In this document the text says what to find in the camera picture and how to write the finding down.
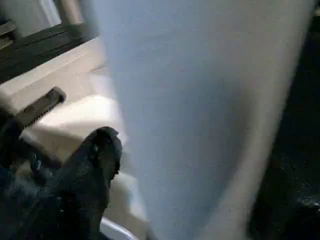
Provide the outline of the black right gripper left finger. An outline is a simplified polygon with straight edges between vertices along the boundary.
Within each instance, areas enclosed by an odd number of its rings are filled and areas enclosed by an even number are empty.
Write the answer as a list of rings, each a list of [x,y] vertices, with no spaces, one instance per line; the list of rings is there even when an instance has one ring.
[[[100,231],[111,181],[119,173],[122,142],[104,126],[91,132],[63,163],[30,157],[40,187],[16,240],[104,240]]]

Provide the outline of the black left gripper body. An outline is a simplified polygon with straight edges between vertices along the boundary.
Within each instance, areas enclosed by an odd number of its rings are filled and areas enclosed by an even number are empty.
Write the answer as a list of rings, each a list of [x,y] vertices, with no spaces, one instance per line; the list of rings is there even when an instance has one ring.
[[[53,87],[24,109],[13,113],[8,106],[0,106],[0,171],[8,172],[15,159],[27,160],[32,166],[58,169],[60,160],[40,144],[23,136],[23,131],[35,124],[66,99],[65,93]]]

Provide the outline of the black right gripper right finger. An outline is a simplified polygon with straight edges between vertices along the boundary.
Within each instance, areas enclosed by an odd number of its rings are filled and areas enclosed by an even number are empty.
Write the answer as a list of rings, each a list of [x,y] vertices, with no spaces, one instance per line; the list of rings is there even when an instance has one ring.
[[[249,220],[252,240],[318,240],[320,186],[263,185]]]

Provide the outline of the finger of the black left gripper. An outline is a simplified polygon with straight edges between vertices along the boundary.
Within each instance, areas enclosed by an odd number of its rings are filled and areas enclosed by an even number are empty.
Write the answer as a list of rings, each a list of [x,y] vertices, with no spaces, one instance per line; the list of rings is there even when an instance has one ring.
[[[49,168],[16,172],[0,168],[0,238],[58,238],[58,173]]]

